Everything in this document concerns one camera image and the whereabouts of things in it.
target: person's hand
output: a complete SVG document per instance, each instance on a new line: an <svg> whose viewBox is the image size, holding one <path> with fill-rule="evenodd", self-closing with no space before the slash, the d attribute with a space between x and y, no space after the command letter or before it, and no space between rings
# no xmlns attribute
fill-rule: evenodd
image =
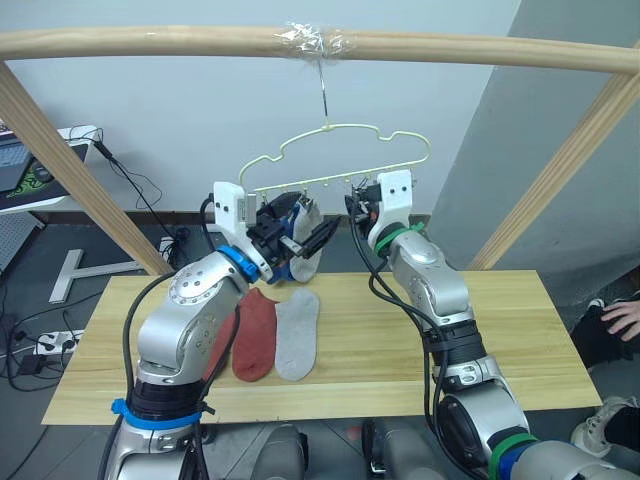
<svg viewBox="0 0 640 480"><path fill-rule="evenodd" d="M618 319L609 327L609 333L617 333L627 325L631 325L621 337L623 342L628 342L640 333L640 300L637 302L614 303L604 307L604 311L607 313L602 316L603 322Z"/></svg>

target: wooden frame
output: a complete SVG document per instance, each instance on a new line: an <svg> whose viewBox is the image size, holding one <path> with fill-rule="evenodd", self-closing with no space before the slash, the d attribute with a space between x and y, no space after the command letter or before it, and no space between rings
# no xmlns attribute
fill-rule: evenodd
<svg viewBox="0 0 640 480"><path fill-rule="evenodd" d="M42 161L98 225L150 274L169 270L158 252L113 202L60 138L5 60L113 55L298 57L299 44L283 39L290 28L105 27L0 34L0 118ZM326 30L326 44L343 46L334 58L472 63L564 68L614 73L578 126L471 266L488 269L506 253L562 187L589 159L640 96L640 50L554 40L481 35Z"/></svg>

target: red sock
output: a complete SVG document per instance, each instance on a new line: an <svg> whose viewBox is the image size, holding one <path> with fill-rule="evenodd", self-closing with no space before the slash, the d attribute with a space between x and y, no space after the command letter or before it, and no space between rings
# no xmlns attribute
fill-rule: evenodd
<svg viewBox="0 0 640 480"><path fill-rule="evenodd" d="M274 302L252 288L240 301L240 327L233 342L233 373L240 380L255 382L271 371L276 355L276 309ZM235 313L218 332L207 367L206 378L219 361L233 331Z"/></svg>

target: white desk leg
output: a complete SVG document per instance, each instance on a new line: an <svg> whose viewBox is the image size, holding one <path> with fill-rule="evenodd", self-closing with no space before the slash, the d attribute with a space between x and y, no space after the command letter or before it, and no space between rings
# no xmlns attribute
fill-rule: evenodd
<svg viewBox="0 0 640 480"><path fill-rule="evenodd" d="M142 270L144 267L138 262L112 263L110 265L100 265L98 267L77 268L82 259L84 251L81 249L69 250L64 259L58 279L53 286L49 303L62 303L69 295L71 283L76 278L97 277L99 275L111 275L113 273L129 272L131 270Z"/></svg>

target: power strip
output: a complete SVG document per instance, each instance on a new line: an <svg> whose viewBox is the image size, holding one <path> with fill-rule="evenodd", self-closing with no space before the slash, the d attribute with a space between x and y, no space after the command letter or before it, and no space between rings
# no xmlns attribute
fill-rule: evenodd
<svg viewBox="0 0 640 480"><path fill-rule="evenodd" d="M74 330L73 334L77 340L82 338L84 330ZM34 355L60 355L62 353L62 345L67 340L73 341L73 335L69 330L63 330L62 332L45 332L41 333L38 337L38 343L33 348ZM46 350L43 344L53 345L53 349ZM73 353L76 351L78 345L74 342L73 347L65 348L64 353Z"/></svg>

